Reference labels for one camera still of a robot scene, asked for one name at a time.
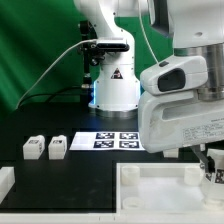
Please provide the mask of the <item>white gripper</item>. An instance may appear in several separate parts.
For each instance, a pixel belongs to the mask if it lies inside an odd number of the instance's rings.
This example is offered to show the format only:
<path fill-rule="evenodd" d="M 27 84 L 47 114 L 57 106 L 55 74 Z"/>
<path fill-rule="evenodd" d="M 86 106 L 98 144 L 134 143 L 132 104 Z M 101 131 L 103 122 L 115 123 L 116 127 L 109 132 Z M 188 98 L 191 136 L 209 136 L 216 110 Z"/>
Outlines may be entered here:
<path fill-rule="evenodd" d="M 214 160 L 204 155 L 199 145 L 224 140 L 224 100 L 200 101 L 195 91 L 161 96 L 144 92 L 139 101 L 138 129 L 148 152 L 192 146 L 205 172 L 213 173 Z"/>

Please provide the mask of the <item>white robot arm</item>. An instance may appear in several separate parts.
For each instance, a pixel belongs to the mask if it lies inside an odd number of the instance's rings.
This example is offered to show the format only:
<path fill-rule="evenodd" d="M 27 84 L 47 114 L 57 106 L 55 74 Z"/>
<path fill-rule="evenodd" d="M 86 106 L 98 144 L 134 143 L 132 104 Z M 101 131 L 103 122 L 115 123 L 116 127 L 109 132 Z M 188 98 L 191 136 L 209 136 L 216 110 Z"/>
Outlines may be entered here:
<path fill-rule="evenodd" d="M 224 139 L 224 0 L 73 0 L 93 27 L 90 63 L 99 65 L 90 109 L 137 113 L 150 153 Z"/>

